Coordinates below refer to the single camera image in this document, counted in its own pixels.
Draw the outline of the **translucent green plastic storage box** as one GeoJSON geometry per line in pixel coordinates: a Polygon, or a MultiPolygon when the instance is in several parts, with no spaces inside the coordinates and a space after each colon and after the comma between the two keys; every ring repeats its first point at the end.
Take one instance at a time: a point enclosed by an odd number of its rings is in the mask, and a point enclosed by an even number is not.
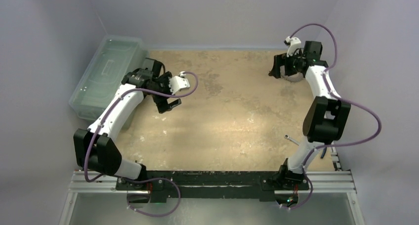
{"type": "Polygon", "coordinates": [[[123,77],[149,56],[141,38],[106,35],[69,100],[78,118],[94,122],[105,111],[123,77]]]}

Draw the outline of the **large keyring with keys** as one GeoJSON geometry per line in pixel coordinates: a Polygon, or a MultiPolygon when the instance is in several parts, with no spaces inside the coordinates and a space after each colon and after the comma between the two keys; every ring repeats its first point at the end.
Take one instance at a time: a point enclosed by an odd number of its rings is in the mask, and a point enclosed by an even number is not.
{"type": "Polygon", "coordinates": [[[284,75],[283,78],[289,82],[297,83],[302,81],[304,79],[304,76],[301,73],[298,73],[290,76],[284,75]]]}

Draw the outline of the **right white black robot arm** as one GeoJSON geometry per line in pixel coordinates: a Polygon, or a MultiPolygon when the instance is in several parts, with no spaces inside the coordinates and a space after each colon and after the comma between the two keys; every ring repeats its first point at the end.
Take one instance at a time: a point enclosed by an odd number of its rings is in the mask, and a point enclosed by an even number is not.
{"type": "Polygon", "coordinates": [[[320,42],[287,37],[287,52],[276,55],[269,75],[284,78],[301,74],[309,83],[313,94],[312,104],[302,124],[303,139],[297,152],[287,158],[272,177],[284,189],[294,189],[307,179],[306,168],[321,151],[321,146],[330,145],[341,138],[351,105],[332,95],[334,86],[326,75],[328,64],[321,60],[323,46],[320,42]]]}

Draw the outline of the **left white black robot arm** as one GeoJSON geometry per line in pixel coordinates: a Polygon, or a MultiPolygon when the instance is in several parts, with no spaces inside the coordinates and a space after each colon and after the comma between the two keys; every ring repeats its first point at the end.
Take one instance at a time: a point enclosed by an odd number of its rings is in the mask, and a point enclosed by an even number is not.
{"type": "Polygon", "coordinates": [[[83,168],[85,180],[92,170],[102,176],[128,179],[128,184],[136,190],[147,185],[146,166],[123,158],[115,141],[134,109],[150,95],[160,114],[171,111],[181,104],[176,95],[190,88],[187,72],[173,75],[165,65],[155,59],[146,58],[143,66],[126,73],[113,99],[98,119],[87,129],[77,129],[74,133],[74,147],[77,164],[83,168]]]}

